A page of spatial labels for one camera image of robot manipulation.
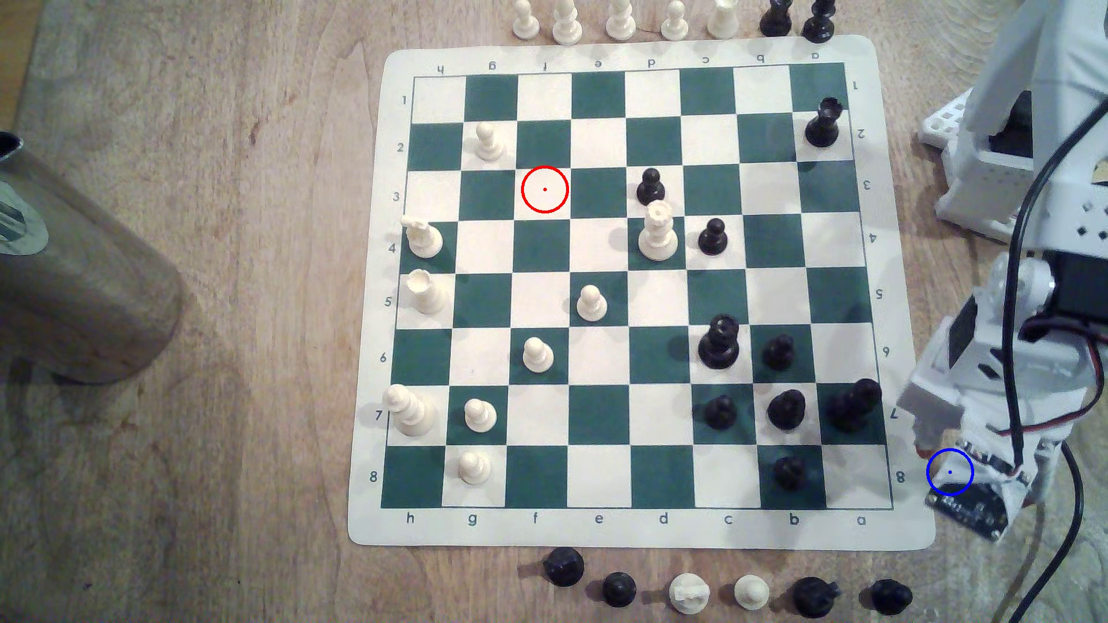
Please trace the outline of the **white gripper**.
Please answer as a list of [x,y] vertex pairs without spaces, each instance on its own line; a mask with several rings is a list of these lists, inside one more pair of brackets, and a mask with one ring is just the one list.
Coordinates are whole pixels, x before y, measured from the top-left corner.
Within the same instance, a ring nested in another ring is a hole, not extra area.
[[[930,459],[948,429],[963,429],[974,468],[972,490],[1001,497],[1007,511],[1039,503],[1060,460],[1061,431],[1025,433],[1015,467],[1004,377],[1003,319],[1008,258],[997,257],[991,277],[961,310],[945,317],[927,343],[897,408],[912,415],[915,450]],[[1089,410],[1088,339],[1071,331],[1014,337],[1014,375],[1025,431],[1067,426]]]

